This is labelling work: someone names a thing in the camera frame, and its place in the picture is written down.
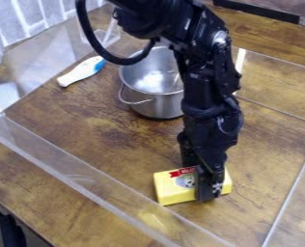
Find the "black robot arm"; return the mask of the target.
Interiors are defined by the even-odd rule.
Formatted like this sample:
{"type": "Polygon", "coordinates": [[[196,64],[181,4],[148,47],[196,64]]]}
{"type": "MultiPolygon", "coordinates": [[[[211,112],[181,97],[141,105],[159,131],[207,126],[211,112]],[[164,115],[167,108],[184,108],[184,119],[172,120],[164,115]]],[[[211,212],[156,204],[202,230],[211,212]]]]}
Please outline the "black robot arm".
{"type": "Polygon", "coordinates": [[[234,93],[240,74],[222,19],[198,0],[109,0],[135,38],[169,44],[183,82],[181,165],[195,168],[195,200],[219,197],[226,151],[238,143],[243,113],[234,93]]]}

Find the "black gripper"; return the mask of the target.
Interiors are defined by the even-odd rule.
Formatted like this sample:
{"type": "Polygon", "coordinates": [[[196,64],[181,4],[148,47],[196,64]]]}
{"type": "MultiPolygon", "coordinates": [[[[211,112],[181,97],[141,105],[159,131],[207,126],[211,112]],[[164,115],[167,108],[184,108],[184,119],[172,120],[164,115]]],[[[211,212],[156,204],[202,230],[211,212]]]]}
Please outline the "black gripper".
{"type": "Polygon", "coordinates": [[[176,136],[181,166],[196,166],[195,200],[207,202],[219,197],[224,181],[226,151],[238,143],[243,125],[239,102],[232,96],[208,109],[181,104],[183,130],[176,136]]]}

